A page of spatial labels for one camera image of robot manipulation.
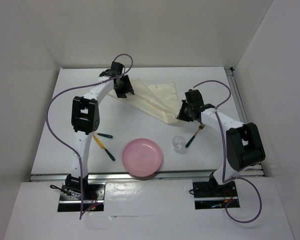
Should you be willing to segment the cream cloth placemat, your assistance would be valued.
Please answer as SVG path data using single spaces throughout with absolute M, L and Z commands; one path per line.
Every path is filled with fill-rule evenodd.
M 146 85 L 140 79 L 130 81 L 134 94 L 128 93 L 126 98 L 118 98 L 112 90 L 108 95 L 126 105 L 129 105 L 165 124 L 177 124 L 177 115 L 181 101 L 177 95 L 174 82 Z

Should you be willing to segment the clear plastic cup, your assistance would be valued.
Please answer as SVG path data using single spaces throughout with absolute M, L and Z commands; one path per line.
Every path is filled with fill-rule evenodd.
M 182 136 L 176 136 L 172 140 L 173 150 L 177 153 L 182 153 L 186 146 L 186 141 Z

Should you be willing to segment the gold spoon green handle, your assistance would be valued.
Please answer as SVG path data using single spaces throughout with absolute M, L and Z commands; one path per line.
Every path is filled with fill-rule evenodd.
M 104 138 L 109 138 L 109 139 L 112 139 L 112 138 L 113 138 L 113 136 L 110 135 L 110 134 L 98 133 L 98 132 L 95 132 L 94 134 L 97 135 L 97 136 L 104 137 Z

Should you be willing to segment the pink plastic plate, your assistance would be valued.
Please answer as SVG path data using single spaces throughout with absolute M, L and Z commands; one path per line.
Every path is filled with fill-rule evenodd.
M 125 170 L 138 178 L 153 175 L 163 162 L 161 148 L 147 138 L 137 138 L 129 142 L 122 151 L 122 163 Z

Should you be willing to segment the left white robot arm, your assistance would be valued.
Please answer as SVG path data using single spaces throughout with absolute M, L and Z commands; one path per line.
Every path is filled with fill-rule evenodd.
M 75 96 L 72 100 L 71 125 L 74 129 L 76 150 L 74 156 L 81 159 L 81 162 L 73 160 L 65 186 L 78 200 L 84 199 L 89 193 L 89 150 L 93 135 L 100 125 L 101 101 L 112 90 L 119 98 L 126 98 L 128 93 L 134 93 L 129 76 L 124 74 L 124 70 L 122 63 L 113 61 L 110 68 L 99 75 L 98 85 L 92 87 L 85 95 Z

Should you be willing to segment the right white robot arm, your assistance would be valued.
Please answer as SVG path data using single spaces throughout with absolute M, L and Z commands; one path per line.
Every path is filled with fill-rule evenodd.
M 223 163 L 209 176 L 206 190 L 211 196 L 223 195 L 239 173 L 266 158 L 257 125 L 234 120 L 214 105 L 205 104 L 197 89 L 185 93 L 177 119 L 184 122 L 197 121 L 220 132 Z

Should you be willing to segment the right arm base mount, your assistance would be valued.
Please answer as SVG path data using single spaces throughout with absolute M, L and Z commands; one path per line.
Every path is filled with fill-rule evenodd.
M 207 181 L 193 182 L 189 194 L 194 197 L 196 210 L 240 208 L 238 192 L 232 181 L 221 189 L 212 191 Z

